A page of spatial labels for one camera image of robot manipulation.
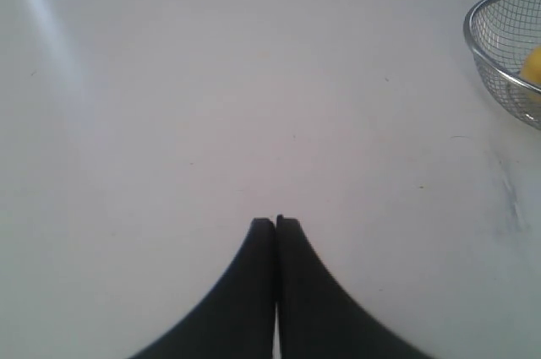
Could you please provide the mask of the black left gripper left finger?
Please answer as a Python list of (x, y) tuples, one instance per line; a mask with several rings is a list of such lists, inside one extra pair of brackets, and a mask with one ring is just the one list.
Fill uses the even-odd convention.
[(136, 358), (271, 358), (276, 318), (276, 232), (251, 222), (227, 270), (189, 314)]

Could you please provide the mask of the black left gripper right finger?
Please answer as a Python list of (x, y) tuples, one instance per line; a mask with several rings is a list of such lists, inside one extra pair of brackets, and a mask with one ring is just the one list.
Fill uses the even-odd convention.
[(298, 220), (276, 217), (283, 358), (426, 358), (360, 307), (333, 278)]

